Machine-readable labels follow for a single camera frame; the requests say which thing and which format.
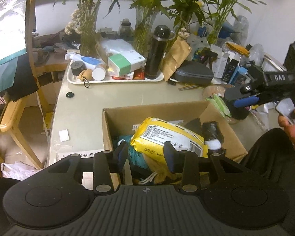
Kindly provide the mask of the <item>white blue spray bottle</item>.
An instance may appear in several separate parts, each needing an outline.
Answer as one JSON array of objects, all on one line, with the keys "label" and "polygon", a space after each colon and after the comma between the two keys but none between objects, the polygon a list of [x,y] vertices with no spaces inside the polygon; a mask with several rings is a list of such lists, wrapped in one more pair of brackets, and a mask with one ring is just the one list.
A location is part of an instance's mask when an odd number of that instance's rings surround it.
[{"label": "white blue spray bottle", "polygon": [[101,59],[89,57],[89,56],[83,56],[79,53],[70,52],[65,54],[64,56],[65,60],[72,60],[72,61],[82,61],[85,66],[89,69],[96,67],[97,65],[104,64],[104,61]]}]

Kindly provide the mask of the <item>brown cardboard box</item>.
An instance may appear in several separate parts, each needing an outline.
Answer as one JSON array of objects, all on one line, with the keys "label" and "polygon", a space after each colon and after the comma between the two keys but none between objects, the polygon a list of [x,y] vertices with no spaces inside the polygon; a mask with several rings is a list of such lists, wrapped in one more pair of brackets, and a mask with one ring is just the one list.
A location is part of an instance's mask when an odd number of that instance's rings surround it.
[{"label": "brown cardboard box", "polygon": [[209,101],[166,103],[104,109],[104,148],[114,150],[112,137],[124,139],[128,156],[143,157],[143,172],[132,169],[136,184],[163,184],[178,181],[182,174],[167,167],[163,145],[170,142],[177,151],[192,151],[207,157],[214,141],[221,143],[226,157],[239,162],[247,151],[226,119]]}]

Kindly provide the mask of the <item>black plastic bag roll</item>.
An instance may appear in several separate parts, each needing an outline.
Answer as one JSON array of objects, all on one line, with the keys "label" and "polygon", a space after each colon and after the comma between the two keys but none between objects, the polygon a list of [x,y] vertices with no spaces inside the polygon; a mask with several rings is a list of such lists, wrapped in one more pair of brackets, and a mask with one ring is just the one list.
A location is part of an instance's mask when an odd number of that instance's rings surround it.
[{"label": "black plastic bag roll", "polygon": [[219,129],[218,122],[205,122],[202,124],[202,134],[209,150],[217,151],[222,148],[224,136]]}]

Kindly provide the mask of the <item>white capped pill bottle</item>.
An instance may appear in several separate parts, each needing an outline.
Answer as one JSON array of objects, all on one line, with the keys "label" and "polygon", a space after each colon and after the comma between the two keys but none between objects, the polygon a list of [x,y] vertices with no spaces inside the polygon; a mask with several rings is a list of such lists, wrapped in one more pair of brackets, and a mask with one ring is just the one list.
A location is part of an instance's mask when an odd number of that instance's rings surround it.
[{"label": "white capped pill bottle", "polygon": [[106,66],[103,64],[98,64],[95,66],[92,72],[92,78],[95,81],[102,81],[106,77]]}]

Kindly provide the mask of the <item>red packet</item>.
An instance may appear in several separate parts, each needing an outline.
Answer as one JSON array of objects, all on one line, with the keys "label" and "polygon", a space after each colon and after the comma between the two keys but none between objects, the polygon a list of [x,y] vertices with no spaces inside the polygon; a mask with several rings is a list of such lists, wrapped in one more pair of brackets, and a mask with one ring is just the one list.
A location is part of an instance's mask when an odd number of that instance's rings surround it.
[{"label": "red packet", "polygon": [[141,70],[136,70],[125,75],[117,76],[113,71],[108,70],[108,76],[115,80],[144,80],[144,72]]}]

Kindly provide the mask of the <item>yellow wipes pack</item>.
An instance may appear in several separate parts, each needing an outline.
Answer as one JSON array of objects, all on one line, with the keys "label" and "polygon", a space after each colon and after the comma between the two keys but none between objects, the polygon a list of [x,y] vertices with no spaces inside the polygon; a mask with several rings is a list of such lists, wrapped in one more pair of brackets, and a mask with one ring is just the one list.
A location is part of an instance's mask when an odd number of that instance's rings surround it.
[{"label": "yellow wipes pack", "polygon": [[202,136],[185,127],[153,117],[148,117],[139,125],[130,145],[135,151],[164,163],[165,142],[170,142],[177,151],[191,151],[199,157],[208,157],[208,147]]}]

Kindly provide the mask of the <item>teal mesh bath sponge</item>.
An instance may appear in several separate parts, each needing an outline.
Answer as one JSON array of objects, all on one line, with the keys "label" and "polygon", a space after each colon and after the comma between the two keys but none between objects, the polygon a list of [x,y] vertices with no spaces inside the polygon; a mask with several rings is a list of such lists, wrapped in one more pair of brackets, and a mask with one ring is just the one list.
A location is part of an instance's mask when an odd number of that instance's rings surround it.
[{"label": "teal mesh bath sponge", "polygon": [[137,166],[142,169],[148,169],[148,165],[143,157],[143,154],[134,150],[134,147],[130,145],[132,135],[121,135],[112,139],[113,148],[115,149],[120,142],[128,143],[128,160],[130,165]]}]

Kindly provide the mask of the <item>white plastic wrapped package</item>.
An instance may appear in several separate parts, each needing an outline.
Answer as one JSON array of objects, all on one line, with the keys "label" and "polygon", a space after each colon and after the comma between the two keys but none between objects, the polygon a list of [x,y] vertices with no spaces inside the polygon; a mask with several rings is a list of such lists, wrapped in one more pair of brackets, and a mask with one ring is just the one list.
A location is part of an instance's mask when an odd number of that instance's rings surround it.
[{"label": "white plastic wrapped package", "polygon": [[129,44],[123,39],[104,39],[100,42],[100,46],[103,48],[107,56],[123,53],[126,51],[131,51],[134,49],[131,44]]}]

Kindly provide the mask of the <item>wooden chair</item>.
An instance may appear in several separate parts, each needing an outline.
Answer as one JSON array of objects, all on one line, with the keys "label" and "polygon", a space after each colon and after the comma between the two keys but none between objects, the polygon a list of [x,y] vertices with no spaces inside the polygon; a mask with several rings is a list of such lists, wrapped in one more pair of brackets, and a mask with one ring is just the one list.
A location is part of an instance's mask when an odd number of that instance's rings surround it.
[{"label": "wooden chair", "polygon": [[8,133],[34,167],[41,169],[44,164],[26,142],[18,127],[26,105],[26,99],[33,93],[37,95],[41,113],[45,114],[51,111],[40,88],[34,64],[32,34],[36,29],[35,1],[26,1],[26,54],[0,65],[0,96],[7,94],[9,97],[0,123],[0,134]]}]

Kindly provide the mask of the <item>green white tissue box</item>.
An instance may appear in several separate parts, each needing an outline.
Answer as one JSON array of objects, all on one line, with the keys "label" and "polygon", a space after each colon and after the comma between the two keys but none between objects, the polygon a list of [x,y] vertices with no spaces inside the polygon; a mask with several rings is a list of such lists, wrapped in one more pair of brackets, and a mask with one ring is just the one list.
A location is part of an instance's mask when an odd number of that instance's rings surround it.
[{"label": "green white tissue box", "polygon": [[108,66],[116,76],[126,75],[145,65],[145,58],[135,50],[124,51],[108,57]]}]

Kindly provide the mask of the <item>grey zippered hard case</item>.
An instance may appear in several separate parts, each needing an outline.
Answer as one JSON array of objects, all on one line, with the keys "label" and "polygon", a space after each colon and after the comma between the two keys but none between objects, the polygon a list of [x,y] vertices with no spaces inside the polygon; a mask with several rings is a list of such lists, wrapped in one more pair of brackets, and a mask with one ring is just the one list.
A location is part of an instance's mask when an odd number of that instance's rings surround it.
[{"label": "grey zippered hard case", "polygon": [[185,60],[174,72],[173,77],[178,82],[208,86],[214,74],[211,69],[200,62]]}]

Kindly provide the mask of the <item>black round speaker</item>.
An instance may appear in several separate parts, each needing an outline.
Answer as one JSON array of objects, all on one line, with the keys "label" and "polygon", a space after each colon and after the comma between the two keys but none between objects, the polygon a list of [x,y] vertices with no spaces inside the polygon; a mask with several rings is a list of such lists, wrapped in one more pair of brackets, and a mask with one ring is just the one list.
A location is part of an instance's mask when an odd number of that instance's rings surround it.
[{"label": "black round speaker", "polygon": [[82,71],[86,70],[86,66],[82,61],[73,61],[70,68],[74,76],[79,76]]}]

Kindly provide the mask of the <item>black product box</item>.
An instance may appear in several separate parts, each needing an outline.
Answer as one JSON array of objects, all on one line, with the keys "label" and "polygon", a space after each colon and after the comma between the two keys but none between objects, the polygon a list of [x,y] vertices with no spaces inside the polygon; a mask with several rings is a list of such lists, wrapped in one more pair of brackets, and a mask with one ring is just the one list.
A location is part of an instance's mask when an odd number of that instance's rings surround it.
[{"label": "black product box", "polygon": [[230,82],[231,77],[233,76],[238,64],[239,64],[239,60],[236,60],[236,59],[232,59],[226,64],[225,69],[224,69],[224,73],[222,76],[222,81],[224,81],[226,83]]}]

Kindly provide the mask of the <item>tan leather keychain pouch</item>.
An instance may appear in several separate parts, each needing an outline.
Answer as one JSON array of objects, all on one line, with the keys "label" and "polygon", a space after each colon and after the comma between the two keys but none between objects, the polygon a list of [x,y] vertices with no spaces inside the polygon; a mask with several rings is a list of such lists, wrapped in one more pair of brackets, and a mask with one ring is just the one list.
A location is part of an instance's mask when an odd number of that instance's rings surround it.
[{"label": "tan leather keychain pouch", "polygon": [[92,70],[91,69],[85,69],[79,74],[79,79],[83,82],[85,88],[89,88],[90,81],[93,79],[92,77]]}]

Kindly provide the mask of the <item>green wipes pack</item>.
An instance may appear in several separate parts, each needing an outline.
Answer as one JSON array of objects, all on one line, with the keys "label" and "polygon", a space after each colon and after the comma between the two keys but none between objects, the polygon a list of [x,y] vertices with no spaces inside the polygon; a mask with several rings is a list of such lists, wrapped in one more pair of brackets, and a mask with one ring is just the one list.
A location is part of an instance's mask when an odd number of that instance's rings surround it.
[{"label": "green wipes pack", "polygon": [[218,94],[213,94],[205,99],[206,101],[210,102],[223,117],[231,118],[231,112],[225,102],[223,101],[222,97]]}]

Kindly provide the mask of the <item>brown paper bag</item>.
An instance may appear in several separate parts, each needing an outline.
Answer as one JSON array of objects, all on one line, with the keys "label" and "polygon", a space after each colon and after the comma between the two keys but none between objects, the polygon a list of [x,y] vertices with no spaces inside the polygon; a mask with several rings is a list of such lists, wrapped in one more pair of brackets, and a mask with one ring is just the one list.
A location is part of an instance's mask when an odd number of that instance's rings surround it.
[{"label": "brown paper bag", "polygon": [[191,52],[189,44],[178,37],[162,61],[161,71],[167,82]]}]

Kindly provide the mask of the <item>beige burlap cloth pouch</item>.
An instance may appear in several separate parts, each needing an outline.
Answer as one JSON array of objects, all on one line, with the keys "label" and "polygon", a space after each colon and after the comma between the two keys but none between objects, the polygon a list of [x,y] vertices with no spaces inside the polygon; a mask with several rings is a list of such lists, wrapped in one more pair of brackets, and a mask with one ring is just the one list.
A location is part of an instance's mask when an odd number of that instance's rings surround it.
[{"label": "beige burlap cloth pouch", "polygon": [[154,182],[154,184],[162,184],[166,181],[166,179],[176,181],[182,178],[181,173],[174,174],[170,172],[166,163],[163,164],[161,162],[158,162],[145,154],[143,154],[143,158],[147,163],[149,169],[152,171],[152,174],[144,179],[142,182]]}]

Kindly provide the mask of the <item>silver foil bag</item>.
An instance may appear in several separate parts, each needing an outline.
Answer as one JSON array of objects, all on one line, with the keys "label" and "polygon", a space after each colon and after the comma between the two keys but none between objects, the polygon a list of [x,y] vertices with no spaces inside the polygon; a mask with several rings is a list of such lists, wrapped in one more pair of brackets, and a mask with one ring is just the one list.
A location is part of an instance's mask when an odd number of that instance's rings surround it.
[{"label": "silver foil bag", "polygon": [[27,0],[0,0],[0,65],[26,54]]}]

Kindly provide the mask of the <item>bamboo plant in vase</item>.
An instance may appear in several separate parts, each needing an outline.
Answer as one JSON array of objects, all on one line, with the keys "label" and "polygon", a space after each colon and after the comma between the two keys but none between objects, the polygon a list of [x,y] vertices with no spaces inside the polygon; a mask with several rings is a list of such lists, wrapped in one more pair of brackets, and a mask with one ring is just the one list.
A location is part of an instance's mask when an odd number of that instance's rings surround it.
[{"label": "bamboo plant in vase", "polygon": [[96,22],[102,0],[78,0],[71,21],[64,28],[65,34],[80,35],[80,54],[98,57],[96,44]]}]

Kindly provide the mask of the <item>black thermos bottle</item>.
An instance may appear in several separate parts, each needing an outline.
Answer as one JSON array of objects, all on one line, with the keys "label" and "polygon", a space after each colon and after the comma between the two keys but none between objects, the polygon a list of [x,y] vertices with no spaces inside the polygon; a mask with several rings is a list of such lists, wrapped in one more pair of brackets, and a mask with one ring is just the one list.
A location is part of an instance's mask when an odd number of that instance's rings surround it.
[{"label": "black thermos bottle", "polygon": [[174,32],[171,31],[169,27],[166,25],[158,25],[156,26],[150,50],[147,57],[147,62],[145,64],[145,78],[147,79],[156,79],[158,76],[158,71],[160,67],[160,63],[163,59],[163,55],[165,53],[167,43],[169,40],[174,38]]}]

